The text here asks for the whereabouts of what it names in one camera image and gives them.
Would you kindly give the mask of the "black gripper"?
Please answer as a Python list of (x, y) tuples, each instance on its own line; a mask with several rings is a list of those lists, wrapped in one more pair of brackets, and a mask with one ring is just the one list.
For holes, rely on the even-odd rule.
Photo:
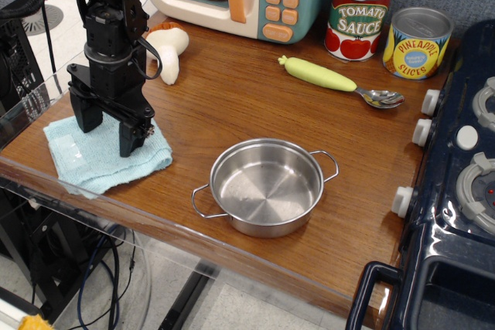
[(152, 134), (155, 112), (142, 93), (145, 47), (128, 47), (116, 56), (105, 56), (85, 46), (84, 53), (88, 66), (72, 63), (67, 68), (77, 124), (88, 133), (102, 123), (104, 113), (120, 121), (119, 151), (122, 158), (127, 158)]

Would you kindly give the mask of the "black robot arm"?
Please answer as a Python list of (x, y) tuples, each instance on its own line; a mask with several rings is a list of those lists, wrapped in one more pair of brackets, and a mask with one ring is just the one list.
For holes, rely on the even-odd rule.
[[(45, 0), (28, 0), (16, 9), (1, 12), (2, 19), (24, 18), (36, 13)], [(119, 123), (119, 150), (123, 158), (143, 146), (154, 131), (155, 112), (142, 88), (149, 15), (140, 0), (77, 0), (86, 29), (84, 55), (89, 64), (73, 64), (67, 71), (70, 101), (79, 128), (88, 133), (98, 127), (104, 114)]]

